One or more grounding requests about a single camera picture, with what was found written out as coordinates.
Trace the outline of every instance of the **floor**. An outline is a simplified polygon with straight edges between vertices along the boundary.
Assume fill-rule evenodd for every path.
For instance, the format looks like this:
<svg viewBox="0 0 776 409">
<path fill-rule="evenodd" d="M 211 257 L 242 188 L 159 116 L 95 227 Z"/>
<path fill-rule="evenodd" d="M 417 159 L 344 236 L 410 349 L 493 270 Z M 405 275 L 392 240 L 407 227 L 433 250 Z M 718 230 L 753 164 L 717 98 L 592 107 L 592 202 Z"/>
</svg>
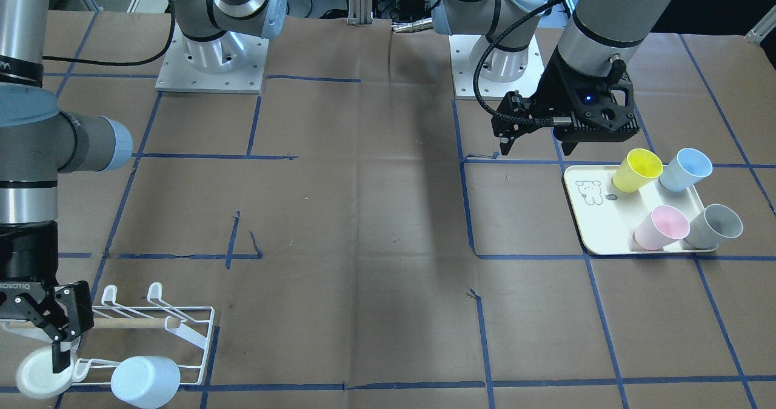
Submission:
<svg viewBox="0 0 776 409">
<path fill-rule="evenodd" d="M 166 31 L 166 15 L 51 12 L 45 53 L 144 58 Z M 545 59 L 559 36 L 538 31 Z M 136 146 L 119 171 L 61 176 L 60 282 L 136 305 L 158 281 L 173 304 L 216 308 L 205 381 L 166 407 L 776 407 L 762 50 L 651 35 L 630 65 L 640 135 L 566 157 L 538 131 L 488 159 L 489 117 L 453 99 L 447 41 L 289 19 L 261 96 L 161 94 L 162 61 L 47 64 L 61 108 L 123 122 Z M 744 235 L 710 254 L 588 253 L 564 169 L 687 146 L 715 163 L 701 198 Z M 22 397 L 16 366 L 41 344 L 0 338 L 0 406 L 128 407 L 99 387 Z M 78 354 L 158 350 L 186 355 L 97 331 Z"/>
</svg>

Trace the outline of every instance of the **robotiq logo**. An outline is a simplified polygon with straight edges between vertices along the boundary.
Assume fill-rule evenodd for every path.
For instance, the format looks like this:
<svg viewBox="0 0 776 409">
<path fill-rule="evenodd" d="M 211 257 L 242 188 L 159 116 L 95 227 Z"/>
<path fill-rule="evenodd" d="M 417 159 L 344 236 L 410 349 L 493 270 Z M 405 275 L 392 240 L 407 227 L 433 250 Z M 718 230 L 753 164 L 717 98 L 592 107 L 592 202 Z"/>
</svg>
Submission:
<svg viewBox="0 0 776 409">
<path fill-rule="evenodd" d="M 3 290 L 28 290 L 30 283 L 0 283 L 0 288 Z"/>
</svg>

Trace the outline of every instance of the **tray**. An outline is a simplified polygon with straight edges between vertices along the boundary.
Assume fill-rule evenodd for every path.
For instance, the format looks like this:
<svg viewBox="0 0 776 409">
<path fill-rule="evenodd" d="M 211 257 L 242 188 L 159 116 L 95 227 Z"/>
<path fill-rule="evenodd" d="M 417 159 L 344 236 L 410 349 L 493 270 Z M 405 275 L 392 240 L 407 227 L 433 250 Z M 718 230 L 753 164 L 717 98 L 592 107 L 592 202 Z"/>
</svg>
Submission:
<svg viewBox="0 0 776 409">
<path fill-rule="evenodd" d="M 676 207 L 693 220 L 705 208 L 695 186 L 673 193 L 653 180 L 635 193 L 612 183 L 617 165 L 574 165 L 563 174 L 571 210 L 584 246 L 593 254 L 667 254 L 715 251 L 695 248 L 685 240 L 648 251 L 633 239 L 635 228 L 658 205 Z"/>
</svg>

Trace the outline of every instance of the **plastic cup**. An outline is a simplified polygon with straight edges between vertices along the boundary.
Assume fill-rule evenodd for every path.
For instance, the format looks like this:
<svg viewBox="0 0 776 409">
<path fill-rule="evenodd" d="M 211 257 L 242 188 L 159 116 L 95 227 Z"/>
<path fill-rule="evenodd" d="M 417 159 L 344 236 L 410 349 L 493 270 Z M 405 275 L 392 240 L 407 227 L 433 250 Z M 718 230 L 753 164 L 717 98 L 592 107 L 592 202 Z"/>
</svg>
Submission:
<svg viewBox="0 0 776 409">
<path fill-rule="evenodd" d="M 16 370 L 16 387 L 29 398 L 45 400 L 56 397 L 73 384 L 75 352 L 70 352 L 70 366 L 62 373 L 52 373 L 51 347 L 28 354 Z"/>
<path fill-rule="evenodd" d="M 690 223 L 678 208 L 659 205 L 638 225 L 633 239 L 647 250 L 658 250 L 690 233 Z"/>
<path fill-rule="evenodd" d="M 699 150 L 683 148 L 663 169 L 660 185 L 679 193 L 712 174 L 712 161 Z"/>
<path fill-rule="evenodd" d="M 713 204 L 705 208 L 690 223 L 690 234 L 684 240 L 695 248 L 714 248 L 741 236 L 741 218 L 726 205 Z"/>
<path fill-rule="evenodd" d="M 129 357 L 110 378 L 113 395 L 140 409 L 157 409 L 169 403 L 180 384 L 181 370 L 164 356 Z"/>
<path fill-rule="evenodd" d="M 633 193 L 663 173 L 663 163 L 653 152 L 643 148 L 630 150 L 617 168 L 612 182 L 623 193 Z"/>
</svg>

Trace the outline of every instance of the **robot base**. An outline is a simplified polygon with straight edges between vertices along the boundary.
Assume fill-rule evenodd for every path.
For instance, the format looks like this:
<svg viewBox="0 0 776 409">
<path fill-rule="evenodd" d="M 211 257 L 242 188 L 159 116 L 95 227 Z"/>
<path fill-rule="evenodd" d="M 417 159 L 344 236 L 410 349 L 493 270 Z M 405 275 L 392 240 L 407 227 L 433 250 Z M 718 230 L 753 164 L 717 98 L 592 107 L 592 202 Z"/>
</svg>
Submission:
<svg viewBox="0 0 776 409">
<path fill-rule="evenodd" d="M 452 81 L 455 84 L 455 99 L 474 100 L 474 65 L 469 55 L 479 40 L 479 35 L 452 35 L 450 36 L 450 61 L 452 63 Z M 530 97 L 536 91 L 541 73 L 544 72 L 544 64 L 541 61 L 540 51 L 536 37 L 531 38 L 529 44 L 529 63 L 521 78 L 516 81 L 499 83 L 480 77 L 480 94 L 485 100 L 500 101 L 509 91 L 520 91 L 524 97 Z"/>
<path fill-rule="evenodd" d="M 172 44 L 156 81 L 158 91 L 221 92 L 224 94 L 261 94 L 269 40 L 236 33 L 245 45 L 243 64 L 225 73 L 204 73 L 186 58 L 183 34 L 175 27 Z"/>
</svg>

